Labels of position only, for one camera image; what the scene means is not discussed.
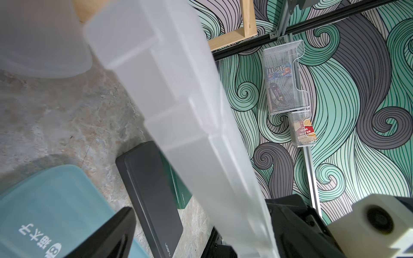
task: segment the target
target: green box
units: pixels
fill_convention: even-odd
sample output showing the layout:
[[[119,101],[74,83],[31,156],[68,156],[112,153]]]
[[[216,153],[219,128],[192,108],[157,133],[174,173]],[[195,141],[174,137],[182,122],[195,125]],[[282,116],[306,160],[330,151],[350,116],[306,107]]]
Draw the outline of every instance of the green box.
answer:
[[[162,152],[159,153],[165,168],[166,178],[168,179],[173,198],[175,199],[176,207],[177,209],[185,209],[192,197],[192,194],[188,188],[186,188],[178,174],[176,174],[175,170],[173,170],[172,166],[169,164]]]

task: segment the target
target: metal bracket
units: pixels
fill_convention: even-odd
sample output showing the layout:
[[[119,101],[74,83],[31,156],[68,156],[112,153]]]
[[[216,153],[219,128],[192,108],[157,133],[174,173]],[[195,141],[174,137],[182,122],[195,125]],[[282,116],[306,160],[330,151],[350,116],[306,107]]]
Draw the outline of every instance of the metal bracket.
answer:
[[[276,37],[277,37],[277,31],[278,31],[278,30],[275,30],[275,31],[270,32],[270,39],[273,39],[273,38],[276,38]]]
[[[281,17],[278,21],[277,27],[277,37],[283,36],[285,34],[285,30],[287,29],[288,23],[290,21],[290,9],[288,7],[288,0],[284,0],[284,4],[282,5]]]

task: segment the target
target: wire mesh holder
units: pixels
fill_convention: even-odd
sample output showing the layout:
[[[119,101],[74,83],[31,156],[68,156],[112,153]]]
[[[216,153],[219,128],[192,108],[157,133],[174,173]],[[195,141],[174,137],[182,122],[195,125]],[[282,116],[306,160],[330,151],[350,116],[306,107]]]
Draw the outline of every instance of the wire mesh holder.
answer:
[[[294,62],[304,55],[303,40],[264,49],[262,52],[269,114],[310,107],[309,93],[297,87]]]
[[[286,42],[293,42],[292,34],[288,34],[287,37],[284,37]],[[301,89],[301,81],[300,76],[298,73],[298,64],[294,63],[294,67],[296,68],[295,71],[295,79],[297,81],[297,88]],[[317,177],[316,177],[316,170],[314,168],[313,162],[313,154],[310,146],[302,147],[302,153],[304,156],[304,162],[306,165],[307,170],[307,179],[309,181],[309,190],[310,190],[310,199],[312,207],[317,211],[320,217],[323,216],[321,212],[321,205],[320,205],[320,197],[318,195],[318,186],[317,186]]]
[[[306,147],[316,144],[317,137],[311,124],[311,111],[309,109],[288,112],[288,120],[292,145]]]

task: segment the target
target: plastic storage box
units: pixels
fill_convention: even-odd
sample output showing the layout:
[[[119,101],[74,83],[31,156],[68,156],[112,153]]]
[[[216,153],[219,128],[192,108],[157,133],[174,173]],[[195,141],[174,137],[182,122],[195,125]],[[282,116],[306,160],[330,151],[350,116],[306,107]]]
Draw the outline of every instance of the plastic storage box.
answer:
[[[278,257],[270,214],[187,0],[113,1],[84,32],[225,241],[239,257]]]
[[[92,66],[70,0],[0,3],[0,69],[24,76],[65,78]]]

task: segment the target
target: red label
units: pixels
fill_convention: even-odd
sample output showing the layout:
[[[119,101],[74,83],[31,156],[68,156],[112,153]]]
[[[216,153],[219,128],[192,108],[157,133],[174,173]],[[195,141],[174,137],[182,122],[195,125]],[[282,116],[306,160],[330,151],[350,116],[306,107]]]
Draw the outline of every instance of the red label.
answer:
[[[305,125],[304,130],[306,132],[306,135],[314,132],[313,126],[311,125]]]

